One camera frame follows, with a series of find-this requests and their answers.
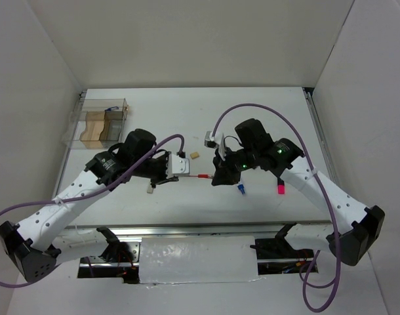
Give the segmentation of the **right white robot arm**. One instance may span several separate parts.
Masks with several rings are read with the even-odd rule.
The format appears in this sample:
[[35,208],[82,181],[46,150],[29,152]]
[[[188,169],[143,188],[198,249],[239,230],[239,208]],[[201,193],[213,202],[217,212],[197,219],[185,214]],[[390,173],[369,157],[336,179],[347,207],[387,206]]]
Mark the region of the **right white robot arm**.
[[287,224],[276,235],[283,257],[298,250],[331,252],[342,263],[355,266],[378,239],[385,212],[352,198],[322,172],[312,169],[304,152],[287,138],[272,140],[262,123],[248,119],[235,128],[241,149],[231,150],[222,133],[207,132],[205,146],[215,150],[213,186],[235,185],[241,173],[260,168],[298,190],[316,208],[328,213],[329,224]]

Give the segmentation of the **red gel pen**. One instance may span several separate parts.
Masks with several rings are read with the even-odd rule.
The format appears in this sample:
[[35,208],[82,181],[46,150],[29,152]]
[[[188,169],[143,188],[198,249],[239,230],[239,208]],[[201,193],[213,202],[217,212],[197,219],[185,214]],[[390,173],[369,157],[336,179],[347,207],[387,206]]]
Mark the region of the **red gel pen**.
[[213,175],[208,174],[198,174],[198,175],[181,175],[181,178],[197,178],[197,179],[210,179],[212,180],[214,177]]

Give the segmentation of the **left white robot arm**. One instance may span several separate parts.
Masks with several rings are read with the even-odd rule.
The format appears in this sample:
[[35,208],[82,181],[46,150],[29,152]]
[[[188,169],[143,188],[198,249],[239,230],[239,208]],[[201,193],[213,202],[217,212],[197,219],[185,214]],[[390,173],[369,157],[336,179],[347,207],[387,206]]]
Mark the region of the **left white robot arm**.
[[161,142],[144,129],[130,132],[124,142],[96,154],[72,183],[52,200],[38,201],[40,210],[18,223],[0,225],[0,240],[10,260],[28,285],[48,276],[60,264],[81,257],[97,256],[103,261],[132,259],[129,245],[106,226],[87,233],[66,232],[81,213],[132,177],[150,180],[152,188],[176,182],[190,173],[190,162],[179,150],[162,149]]

